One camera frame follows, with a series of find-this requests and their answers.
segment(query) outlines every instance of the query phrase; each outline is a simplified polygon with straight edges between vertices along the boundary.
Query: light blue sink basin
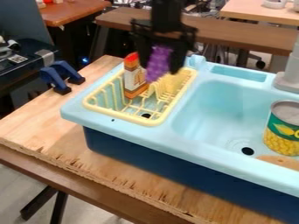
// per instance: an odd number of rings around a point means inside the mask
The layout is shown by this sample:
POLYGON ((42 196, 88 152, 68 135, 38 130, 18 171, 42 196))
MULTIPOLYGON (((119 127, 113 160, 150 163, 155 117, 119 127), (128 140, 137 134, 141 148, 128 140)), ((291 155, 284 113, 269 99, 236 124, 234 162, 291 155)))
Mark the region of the light blue sink basin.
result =
POLYGON ((298 171, 256 159, 279 156, 262 142, 271 103, 299 101, 299 94, 272 87, 272 73, 208 63, 200 56, 188 58, 185 64, 198 70, 198 76, 161 125, 146 127, 82 106, 83 98, 123 65, 70 100, 61 115, 90 129, 299 197, 298 171), (252 148, 254 154, 244 155, 244 147, 252 148))

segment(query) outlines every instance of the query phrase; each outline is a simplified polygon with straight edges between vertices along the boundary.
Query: dish rack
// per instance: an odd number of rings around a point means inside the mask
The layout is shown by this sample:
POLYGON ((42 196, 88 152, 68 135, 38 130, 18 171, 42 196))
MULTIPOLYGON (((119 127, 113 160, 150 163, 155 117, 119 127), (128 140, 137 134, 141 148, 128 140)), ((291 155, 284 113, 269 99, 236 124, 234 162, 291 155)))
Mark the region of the dish rack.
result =
POLYGON ((87 95, 84 107, 132 123, 156 126, 165 120, 197 72, 183 67, 175 75, 167 73, 133 100, 124 96, 123 74, 124 69, 87 95))

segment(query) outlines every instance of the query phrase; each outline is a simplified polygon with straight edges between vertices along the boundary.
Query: gray floor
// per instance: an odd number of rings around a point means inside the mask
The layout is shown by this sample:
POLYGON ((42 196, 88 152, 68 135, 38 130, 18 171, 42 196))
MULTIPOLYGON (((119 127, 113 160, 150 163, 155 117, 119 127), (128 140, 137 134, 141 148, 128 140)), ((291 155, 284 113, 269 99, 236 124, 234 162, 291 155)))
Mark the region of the gray floor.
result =
MULTIPOLYGON (((32 218, 23 221, 19 210, 44 189, 45 185, 0 164, 0 223, 48 224, 55 197, 48 201, 32 218)), ((63 224, 129 224, 115 215, 80 199, 69 196, 63 224)))

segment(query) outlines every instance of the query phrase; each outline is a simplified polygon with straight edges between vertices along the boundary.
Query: yellow corn kernels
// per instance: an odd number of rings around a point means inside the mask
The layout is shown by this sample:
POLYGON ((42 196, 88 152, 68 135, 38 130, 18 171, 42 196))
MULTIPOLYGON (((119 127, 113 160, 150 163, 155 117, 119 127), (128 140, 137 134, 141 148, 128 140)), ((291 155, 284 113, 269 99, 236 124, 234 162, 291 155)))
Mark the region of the yellow corn kernels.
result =
POLYGON ((286 156, 298 156, 299 155, 299 142, 284 139, 277 136, 269 128, 266 129, 264 134, 265 145, 282 155, 286 156))

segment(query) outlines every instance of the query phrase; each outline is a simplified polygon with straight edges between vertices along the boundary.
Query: plywood tabletop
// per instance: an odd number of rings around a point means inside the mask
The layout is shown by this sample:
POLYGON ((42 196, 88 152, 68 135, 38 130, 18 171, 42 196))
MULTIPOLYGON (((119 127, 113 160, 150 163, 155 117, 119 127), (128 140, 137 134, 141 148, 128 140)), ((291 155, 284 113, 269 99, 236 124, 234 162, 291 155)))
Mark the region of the plywood tabletop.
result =
POLYGON ((87 81, 72 93, 49 90, 1 120, 0 163, 135 223, 281 223, 87 148, 59 109, 121 62, 104 56, 80 71, 87 81))
POLYGON ((109 1, 74 0, 73 2, 50 3, 40 10, 47 26, 60 26, 102 11, 111 5, 109 1))
POLYGON ((275 10, 262 6, 263 1, 230 0, 220 11, 220 16, 299 26, 299 13, 294 11, 293 3, 287 3, 284 9, 275 10))
MULTIPOLYGON (((98 16, 96 21, 98 25, 130 31, 132 18, 149 19, 150 13, 123 7, 98 16)), ((183 16, 183 22, 199 29, 198 42, 284 56, 291 53, 298 34, 291 29, 214 18, 183 16)))

